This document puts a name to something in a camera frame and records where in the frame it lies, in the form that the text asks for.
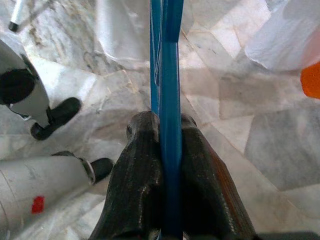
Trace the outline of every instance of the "red label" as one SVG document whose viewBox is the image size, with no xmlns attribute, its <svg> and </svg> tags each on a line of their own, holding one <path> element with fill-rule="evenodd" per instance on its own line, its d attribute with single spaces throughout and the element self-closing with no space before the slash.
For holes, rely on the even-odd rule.
<svg viewBox="0 0 320 240">
<path fill-rule="evenodd" d="M 31 208 L 32 214 L 40 214 L 45 209 L 45 197 L 44 196 L 36 196 L 33 199 L 33 204 Z"/>
</svg>

